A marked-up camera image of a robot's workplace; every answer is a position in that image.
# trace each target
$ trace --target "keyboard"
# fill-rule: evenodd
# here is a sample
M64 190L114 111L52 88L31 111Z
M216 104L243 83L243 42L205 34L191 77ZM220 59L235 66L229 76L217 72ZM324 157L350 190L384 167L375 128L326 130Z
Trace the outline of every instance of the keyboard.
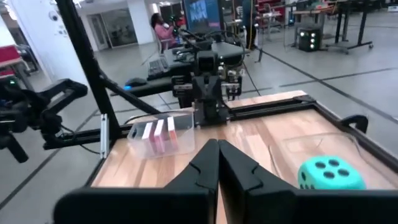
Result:
M165 58L159 58L148 63L148 78L147 80L154 80L166 76L169 70L169 65Z

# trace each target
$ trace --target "clear plastic container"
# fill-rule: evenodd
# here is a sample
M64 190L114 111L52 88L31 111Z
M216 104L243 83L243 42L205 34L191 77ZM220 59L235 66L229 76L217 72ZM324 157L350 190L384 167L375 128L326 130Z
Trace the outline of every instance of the clear plastic container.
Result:
M304 162L318 156L337 156L359 172L366 189L398 189L398 176L346 133L285 139L269 149L272 172L297 188L298 171Z
M174 131L169 129L172 126L170 119L174 121ZM169 111L157 115L139 116L129 123L133 125L127 135L128 144L138 158L151 159L195 150L191 111Z

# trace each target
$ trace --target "teal foam die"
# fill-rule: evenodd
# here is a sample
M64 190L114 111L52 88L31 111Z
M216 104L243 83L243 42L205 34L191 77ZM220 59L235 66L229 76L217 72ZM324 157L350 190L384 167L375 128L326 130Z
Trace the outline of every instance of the teal foam die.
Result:
M305 161L297 177L301 189L366 189L361 174L337 156L317 156Z

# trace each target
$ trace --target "screen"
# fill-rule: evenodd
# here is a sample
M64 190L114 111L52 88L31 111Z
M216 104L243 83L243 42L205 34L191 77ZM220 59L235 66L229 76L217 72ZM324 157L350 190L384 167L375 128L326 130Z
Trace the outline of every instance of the screen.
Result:
M188 30L209 32L221 30L218 0L184 0Z

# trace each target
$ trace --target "pink shirt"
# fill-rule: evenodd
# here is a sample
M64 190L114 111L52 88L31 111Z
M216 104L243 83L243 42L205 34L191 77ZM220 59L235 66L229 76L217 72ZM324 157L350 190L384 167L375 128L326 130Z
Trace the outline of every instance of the pink shirt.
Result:
M173 27L169 27L168 29L166 29L164 26L156 24L155 33L157 38L159 38L159 40L171 39L170 41L168 41L169 47L176 43L175 38L173 36ZM162 42L162 48L166 49L166 42Z

